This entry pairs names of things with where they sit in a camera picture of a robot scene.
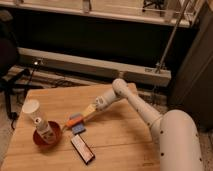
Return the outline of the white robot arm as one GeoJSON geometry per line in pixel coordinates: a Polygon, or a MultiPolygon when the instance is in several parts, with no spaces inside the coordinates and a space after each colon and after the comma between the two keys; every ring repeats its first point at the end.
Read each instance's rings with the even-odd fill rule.
{"type": "Polygon", "coordinates": [[[160,171],[204,171],[199,135],[194,120],[174,109],[161,114],[134,94],[125,80],[117,78],[112,87],[83,111],[85,119],[116,101],[126,99],[149,127],[159,144],[160,171]]]}

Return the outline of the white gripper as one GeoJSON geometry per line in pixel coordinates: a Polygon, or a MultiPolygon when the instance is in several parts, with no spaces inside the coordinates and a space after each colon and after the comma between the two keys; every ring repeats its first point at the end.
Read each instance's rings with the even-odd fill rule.
{"type": "Polygon", "coordinates": [[[109,107],[115,101],[115,97],[112,95],[101,95],[95,99],[95,104],[90,104],[83,112],[84,117],[89,116],[96,110],[101,111],[109,107]]]}

